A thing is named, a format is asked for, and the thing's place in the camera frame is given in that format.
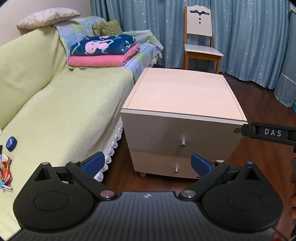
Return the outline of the person right hand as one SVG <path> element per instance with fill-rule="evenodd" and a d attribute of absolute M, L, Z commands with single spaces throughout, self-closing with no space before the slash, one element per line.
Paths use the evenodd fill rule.
<path fill-rule="evenodd" d="M 292 173 L 290 176 L 290 185 L 288 188 L 288 201 L 290 204 L 288 215 L 293 219 L 293 230 L 290 234 L 291 240 L 295 240 L 295 158 L 292 160 Z"/>

